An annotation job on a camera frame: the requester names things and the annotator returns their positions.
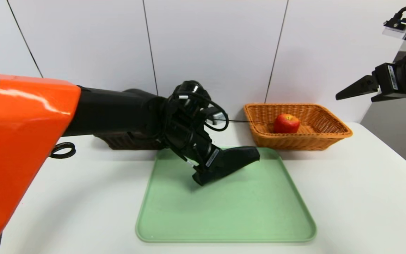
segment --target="orange arm casing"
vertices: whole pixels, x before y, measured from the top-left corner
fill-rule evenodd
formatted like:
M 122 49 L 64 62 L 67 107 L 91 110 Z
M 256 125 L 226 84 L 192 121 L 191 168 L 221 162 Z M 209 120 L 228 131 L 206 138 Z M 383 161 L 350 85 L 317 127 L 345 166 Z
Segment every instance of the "orange arm casing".
M 70 124 L 80 93 L 62 80 L 0 75 L 0 234 Z

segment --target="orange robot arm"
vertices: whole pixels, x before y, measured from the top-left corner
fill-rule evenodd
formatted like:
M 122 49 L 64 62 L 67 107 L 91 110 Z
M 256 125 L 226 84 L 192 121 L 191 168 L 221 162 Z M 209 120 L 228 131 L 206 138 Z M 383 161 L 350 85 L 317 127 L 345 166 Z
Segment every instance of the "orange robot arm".
M 225 126 L 207 124 L 216 119 Z M 60 137 L 124 133 L 159 140 L 184 161 L 198 162 L 192 177 L 200 185 L 259 160 L 255 147 L 213 145 L 204 126 L 223 131 L 228 115 L 196 81 L 183 82 L 164 98 L 138 89 L 116 92 L 0 75 L 0 236 L 45 159 L 74 154 L 54 154 Z
M 0 75 L 0 234 L 75 113 L 81 89 Z

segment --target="black robot arm segment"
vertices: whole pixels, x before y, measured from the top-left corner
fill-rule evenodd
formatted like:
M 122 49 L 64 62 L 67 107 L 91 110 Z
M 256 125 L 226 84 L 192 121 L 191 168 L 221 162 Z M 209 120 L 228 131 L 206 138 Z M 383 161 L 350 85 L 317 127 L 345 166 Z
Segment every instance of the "black robot arm segment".
M 399 29 L 406 19 L 400 19 L 406 7 L 385 22 L 385 27 Z M 406 56 L 395 63 L 383 63 L 366 75 L 336 94 L 336 100 L 365 95 L 367 93 L 380 93 L 371 98 L 372 102 L 406 98 Z
M 225 126 L 215 128 L 207 123 L 210 119 L 223 120 Z M 196 81 L 178 85 L 169 98 L 137 89 L 115 92 L 81 87 L 74 118 L 63 136 L 141 134 L 190 163 L 196 171 L 193 179 L 204 185 L 259 160 L 255 147 L 223 150 L 213 145 L 204 126 L 223 131 L 228 120 L 224 109 Z

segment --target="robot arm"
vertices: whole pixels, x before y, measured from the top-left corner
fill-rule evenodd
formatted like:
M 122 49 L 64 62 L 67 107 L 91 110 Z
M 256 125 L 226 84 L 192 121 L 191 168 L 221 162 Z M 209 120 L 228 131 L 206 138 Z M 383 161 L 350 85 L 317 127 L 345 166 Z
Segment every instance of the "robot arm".
M 384 23 L 384 34 L 406 40 L 406 19 L 402 19 L 404 11 L 406 7 Z M 377 91 L 380 93 L 371 98 L 372 102 L 406 98 L 406 56 L 395 63 L 384 63 L 375 67 L 371 75 L 362 77 L 336 94 L 336 100 Z
M 225 127 L 207 123 L 214 119 Z M 43 162 L 60 149 L 60 137 L 140 133 L 189 162 L 193 179 L 204 185 L 259 160 L 255 147 L 218 148 L 203 128 L 222 131 L 227 124 L 227 114 L 196 81 L 164 98 L 137 89 L 115 92 L 0 75 L 0 235 Z

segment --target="basket rim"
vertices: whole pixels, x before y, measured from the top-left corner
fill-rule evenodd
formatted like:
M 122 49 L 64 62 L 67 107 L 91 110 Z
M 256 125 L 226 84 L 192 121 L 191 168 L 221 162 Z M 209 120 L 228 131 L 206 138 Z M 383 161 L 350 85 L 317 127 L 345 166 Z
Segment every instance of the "basket rim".
M 250 107 L 260 107 L 260 106 L 316 106 L 316 107 L 324 110 L 331 117 L 333 117 L 347 131 L 339 132 L 339 133 L 330 133 L 330 132 L 328 132 L 328 133 L 266 133 L 266 132 L 261 132 L 253 124 L 252 117 L 250 116 L 250 113 L 247 110 L 247 108 L 250 108 Z M 325 137 L 325 138 L 343 139 L 343 138 L 351 137 L 353 135 L 352 130 L 347 125 L 345 125 L 345 123 L 343 121 L 341 121 L 337 116 L 335 116 L 330 110 L 328 110 L 324 106 L 321 106 L 321 105 L 315 104 L 315 103 L 248 103 L 244 106 L 244 112 L 245 112 L 245 115 L 247 116 L 248 123 L 252 130 L 254 130 L 255 132 L 257 132 L 263 136 L 267 136 L 267 137 L 271 137 L 271 138 L 272 137 Z

